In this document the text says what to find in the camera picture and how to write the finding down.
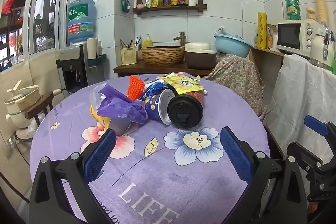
wicker basin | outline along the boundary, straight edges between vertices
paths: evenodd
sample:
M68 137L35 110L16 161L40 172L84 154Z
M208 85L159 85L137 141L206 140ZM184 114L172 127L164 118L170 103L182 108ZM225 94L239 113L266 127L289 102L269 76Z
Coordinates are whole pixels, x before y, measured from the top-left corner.
M143 59L149 65L165 66L178 64L183 61L184 47L182 46L156 46L142 49Z

orange knitted item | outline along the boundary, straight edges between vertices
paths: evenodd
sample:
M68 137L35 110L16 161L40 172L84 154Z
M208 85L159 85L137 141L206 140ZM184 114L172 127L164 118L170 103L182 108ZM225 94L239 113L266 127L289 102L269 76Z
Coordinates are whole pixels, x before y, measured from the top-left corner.
M145 83L139 78L132 75L129 78L130 86L128 87L127 97L132 101L139 99L143 94L143 89L145 88Z

blue gripper pad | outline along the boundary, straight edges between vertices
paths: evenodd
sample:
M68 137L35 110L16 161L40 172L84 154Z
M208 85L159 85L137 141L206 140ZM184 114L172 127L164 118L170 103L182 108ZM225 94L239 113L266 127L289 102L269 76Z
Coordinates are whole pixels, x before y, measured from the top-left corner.
M220 142L239 178L249 184L253 177L252 164L237 143L237 140L235 140L226 128L223 128L220 132Z
M84 163L83 179L86 183L98 178L100 171L116 145L116 141L117 137L112 129L106 130L103 136L99 139L97 147Z
M319 133L321 136L327 136L328 135L328 127L323 122L320 122L313 116L307 115L303 123L306 127L309 127L310 129L313 129L315 132Z

floral tablecloth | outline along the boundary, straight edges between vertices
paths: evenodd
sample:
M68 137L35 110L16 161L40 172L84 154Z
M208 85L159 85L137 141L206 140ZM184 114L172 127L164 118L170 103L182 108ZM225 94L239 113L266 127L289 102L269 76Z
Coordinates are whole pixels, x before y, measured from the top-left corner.
M139 77L154 80L156 75ZM108 83L125 94L129 80ZM208 95L197 127L186 130L150 119L132 125L117 138L100 177L89 183L114 223L221 223L246 188L219 141L224 126L254 151L269 155L266 132L251 107L225 86L204 79L200 83ZM42 121L31 147L32 180L42 157L66 159L104 133L90 115L94 87L66 98ZM68 183L64 188L76 216L84 220Z

white microwave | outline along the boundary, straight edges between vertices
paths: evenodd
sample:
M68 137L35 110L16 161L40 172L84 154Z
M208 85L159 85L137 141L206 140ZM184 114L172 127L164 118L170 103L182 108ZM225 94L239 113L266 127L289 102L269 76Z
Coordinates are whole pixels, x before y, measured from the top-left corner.
M321 25L312 19L278 23L277 48L310 57L310 45Z

